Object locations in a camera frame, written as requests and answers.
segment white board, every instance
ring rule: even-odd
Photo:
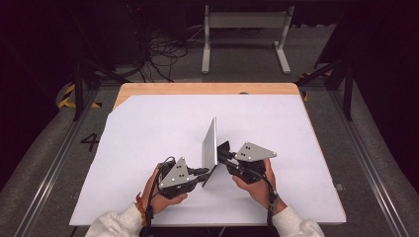
[[[70,225],[123,211],[169,156],[202,166],[202,143],[216,117],[218,145],[245,141],[277,152],[271,159],[281,198],[303,218],[346,222],[346,214],[299,95],[132,96],[108,117]],[[155,215],[154,226],[266,225],[266,210],[238,189],[219,164],[208,183]]]

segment printed number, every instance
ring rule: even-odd
[[[80,141],[80,143],[88,143],[90,144],[89,152],[93,150],[93,146],[95,146],[95,143],[99,143],[99,140],[96,140],[96,137],[98,137],[98,134],[93,132],[88,137],[84,138]]]

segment person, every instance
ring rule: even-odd
[[[272,187],[276,188],[275,174],[271,167],[269,159],[264,160],[266,168],[266,178]],[[141,200],[131,204],[122,213],[114,211],[107,212],[99,216],[90,226],[86,233],[87,237],[93,236],[138,236],[139,231],[146,225],[144,211],[146,210],[147,201],[150,197],[153,181],[158,173],[158,166],[153,175],[148,179]],[[268,185],[260,180],[251,185],[247,185],[240,178],[233,176],[232,180],[237,187],[247,191],[251,198],[256,200],[265,208],[269,208],[269,190]],[[168,199],[157,193],[154,189],[154,198],[151,200],[153,214],[158,214],[170,205],[179,204],[188,197],[187,194],[181,194],[172,199]],[[317,237],[324,236],[323,231],[317,222],[311,219],[302,219],[293,209],[292,206],[286,205],[281,199],[273,210],[272,222],[277,228],[281,237],[300,236],[300,237]]]

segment white sleeve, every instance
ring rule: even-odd
[[[107,212],[99,216],[86,233],[92,236],[135,236],[142,228],[142,217],[135,204],[131,204],[121,214]]]
[[[287,206],[283,211],[272,216],[272,222],[281,237],[324,237],[324,233],[317,222],[302,219],[292,206]]]

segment hand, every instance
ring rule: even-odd
[[[264,159],[264,163],[266,169],[266,178],[269,183],[271,183],[272,187],[276,190],[275,174],[271,167],[271,161],[269,159]],[[238,188],[249,192],[250,197],[259,202],[263,207],[266,209],[269,208],[269,189],[268,184],[266,184],[265,181],[260,180],[256,183],[248,185],[237,176],[233,176],[233,181],[236,183]],[[273,214],[282,211],[286,207],[287,205],[280,199],[277,208],[273,211]]]
[[[148,198],[150,197],[151,188],[153,186],[154,179],[155,179],[155,177],[157,176],[157,173],[158,173],[158,167],[159,167],[159,165],[157,165],[157,167],[154,169],[153,175],[148,179],[147,184],[145,185],[145,188],[144,188],[144,192],[142,193],[142,197],[141,197],[142,208],[144,210],[147,209]],[[182,200],[184,200],[185,198],[188,197],[187,194],[181,194],[177,197],[173,197],[172,199],[168,199],[168,198],[166,198],[166,197],[164,197],[164,196],[162,196],[161,194],[158,193],[158,187],[157,186],[154,187],[153,195],[156,195],[151,200],[151,205],[153,206],[153,213],[154,214],[157,214],[157,213],[163,211],[169,205],[179,204],[180,202],[182,202]]]

